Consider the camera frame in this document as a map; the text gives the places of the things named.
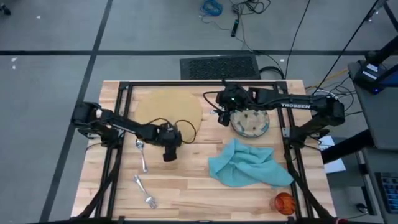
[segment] teal cloth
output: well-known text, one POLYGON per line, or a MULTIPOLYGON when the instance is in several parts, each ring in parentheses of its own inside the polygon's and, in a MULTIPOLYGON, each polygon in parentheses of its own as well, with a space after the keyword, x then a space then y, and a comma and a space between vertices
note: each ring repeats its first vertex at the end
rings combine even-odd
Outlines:
POLYGON ((285 187, 292 176, 273 158, 269 147, 252 147, 233 139, 217 157, 209 158, 210 176, 230 187, 266 183, 285 187))

